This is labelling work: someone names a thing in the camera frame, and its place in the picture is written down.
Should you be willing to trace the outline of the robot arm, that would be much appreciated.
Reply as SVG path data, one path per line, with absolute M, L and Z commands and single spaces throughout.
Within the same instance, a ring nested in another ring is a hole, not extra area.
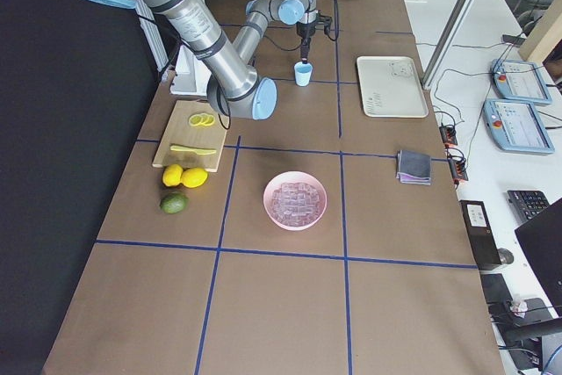
M 138 0 L 90 0 L 98 4 L 132 9 Z M 277 86 L 258 75 L 249 61 L 269 23 L 295 25 L 307 54 L 315 27 L 323 16 L 317 0 L 253 0 L 246 21 L 235 40 L 229 40 L 204 0 L 143 0 L 155 14 L 163 15 L 180 40 L 211 71 L 206 96 L 219 114 L 246 119 L 267 119 L 274 112 Z

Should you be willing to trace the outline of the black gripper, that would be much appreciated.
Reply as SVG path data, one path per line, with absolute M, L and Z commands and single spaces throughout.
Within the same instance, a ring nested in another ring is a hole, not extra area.
M 310 51 L 310 39 L 316 31 L 321 29 L 326 36 L 331 33 L 332 18 L 330 16 L 322 15 L 318 11 L 306 13 L 302 19 L 296 24 L 298 36 L 303 38 L 300 43 L 300 59 L 302 62 L 308 62 L 308 55 Z

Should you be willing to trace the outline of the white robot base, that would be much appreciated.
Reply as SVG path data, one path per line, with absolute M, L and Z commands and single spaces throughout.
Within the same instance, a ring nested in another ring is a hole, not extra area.
M 186 46 L 181 46 L 170 92 L 178 96 L 206 97 L 207 84 L 211 75 L 208 67 L 197 59 L 192 51 Z

